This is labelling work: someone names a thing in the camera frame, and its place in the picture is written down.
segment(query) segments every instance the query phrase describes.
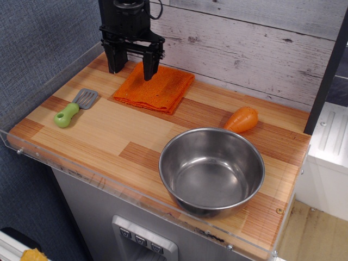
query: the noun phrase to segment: wooden floor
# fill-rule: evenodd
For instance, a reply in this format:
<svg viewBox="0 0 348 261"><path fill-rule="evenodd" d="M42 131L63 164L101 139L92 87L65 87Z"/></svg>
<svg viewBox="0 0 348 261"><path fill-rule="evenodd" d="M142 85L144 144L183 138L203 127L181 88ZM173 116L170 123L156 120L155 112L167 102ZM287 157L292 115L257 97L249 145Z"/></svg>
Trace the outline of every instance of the wooden floor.
<svg viewBox="0 0 348 261"><path fill-rule="evenodd" d="M347 261L348 221L295 201L278 256L286 261Z"/></svg>

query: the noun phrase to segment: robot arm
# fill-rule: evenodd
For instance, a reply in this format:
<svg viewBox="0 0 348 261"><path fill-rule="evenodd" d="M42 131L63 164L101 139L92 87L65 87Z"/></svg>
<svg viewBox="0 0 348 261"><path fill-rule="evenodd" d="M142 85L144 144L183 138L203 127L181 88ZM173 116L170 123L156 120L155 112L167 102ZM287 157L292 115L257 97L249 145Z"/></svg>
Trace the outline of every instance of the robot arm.
<svg viewBox="0 0 348 261"><path fill-rule="evenodd" d="M102 45L108 59L109 72L117 73L128 61L127 52L142 55L144 79L157 73L164 57L165 39L150 30L150 0L99 0L102 25ZM148 42L148 46L134 42Z"/></svg>

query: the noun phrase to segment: carrot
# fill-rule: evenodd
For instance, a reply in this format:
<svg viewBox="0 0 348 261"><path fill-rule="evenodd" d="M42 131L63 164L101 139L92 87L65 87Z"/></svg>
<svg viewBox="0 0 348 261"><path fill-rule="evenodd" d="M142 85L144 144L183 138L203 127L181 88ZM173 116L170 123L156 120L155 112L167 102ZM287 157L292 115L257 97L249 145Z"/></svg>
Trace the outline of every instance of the carrot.
<svg viewBox="0 0 348 261"><path fill-rule="evenodd" d="M245 132L256 126L258 112L251 107L241 107L226 122L224 129L236 133Z"/></svg>

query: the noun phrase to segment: folded cloth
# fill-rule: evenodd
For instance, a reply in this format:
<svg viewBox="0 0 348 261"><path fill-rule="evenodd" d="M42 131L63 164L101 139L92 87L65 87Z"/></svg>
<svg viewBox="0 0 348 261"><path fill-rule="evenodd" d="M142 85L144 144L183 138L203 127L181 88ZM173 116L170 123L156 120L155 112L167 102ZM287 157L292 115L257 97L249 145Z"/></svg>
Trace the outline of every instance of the folded cloth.
<svg viewBox="0 0 348 261"><path fill-rule="evenodd" d="M171 115L194 79L192 73L159 65L152 79L145 81L141 62L113 97L120 102Z"/></svg>

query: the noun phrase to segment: button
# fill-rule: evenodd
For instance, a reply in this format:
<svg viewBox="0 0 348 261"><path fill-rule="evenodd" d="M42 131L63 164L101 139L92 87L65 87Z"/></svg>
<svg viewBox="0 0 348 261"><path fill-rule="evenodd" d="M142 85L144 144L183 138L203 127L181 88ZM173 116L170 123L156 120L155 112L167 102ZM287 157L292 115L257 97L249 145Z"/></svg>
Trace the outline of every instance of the button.
<svg viewBox="0 0 348 261"><path fill-rule="evenodd" d="M132 238L131 233L122 227L120 227L120 232L125 238Z"/></svg>
<svg viewBox="0 0 348 261"><path fill-rule="evenodd" d="M146 239L141 238L138 235L135 235L135 241L142 246L147 246Z"/></svg>
<svg viewBox="0 0 348 261"><path fill-rule="evenodd" d="M163 254L163 248L154 243L151 243L151 249L156 253Z"/></svg>

